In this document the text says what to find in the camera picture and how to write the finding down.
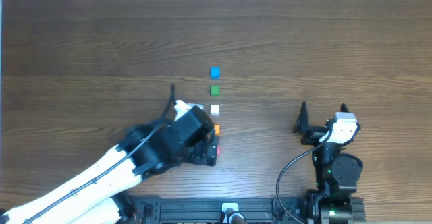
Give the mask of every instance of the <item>wooden table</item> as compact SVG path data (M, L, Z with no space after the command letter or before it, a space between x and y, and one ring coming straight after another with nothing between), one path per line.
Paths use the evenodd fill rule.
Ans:
M314 125L346 103L368 220L432 219L432 0L4 0L3 15L0 206L92 165L175 83L179 99L221 105L222 156L131 193L273 197L309 149L291 133L301 102ZM314 186L307 157L282 193Z

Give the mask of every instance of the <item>orange cube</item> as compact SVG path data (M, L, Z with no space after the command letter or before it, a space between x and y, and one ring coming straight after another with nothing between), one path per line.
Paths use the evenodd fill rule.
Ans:
M216 136L221 135L221 125L215 125L215 135Z

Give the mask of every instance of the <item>colored block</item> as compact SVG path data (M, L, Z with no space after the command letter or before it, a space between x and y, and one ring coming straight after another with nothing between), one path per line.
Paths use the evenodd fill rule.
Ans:
M218 67L210 68L210 78L211 79L219 79L221 76L221 71Z
M221 135L221 125L215 125L215 135L216 136Z
M210 115L219 116L219 105L210 105Z
M210 86L210 95L219 96L219 86Z

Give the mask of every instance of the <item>green cube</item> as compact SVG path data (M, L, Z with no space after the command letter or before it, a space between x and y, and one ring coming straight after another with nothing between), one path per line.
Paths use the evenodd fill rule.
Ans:
M219 86L210 86L210 95L219 96Z

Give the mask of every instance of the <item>white cube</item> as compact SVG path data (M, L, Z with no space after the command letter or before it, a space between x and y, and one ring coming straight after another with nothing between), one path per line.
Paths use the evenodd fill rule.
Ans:
M210 115L219 116L219 105L210 105Z

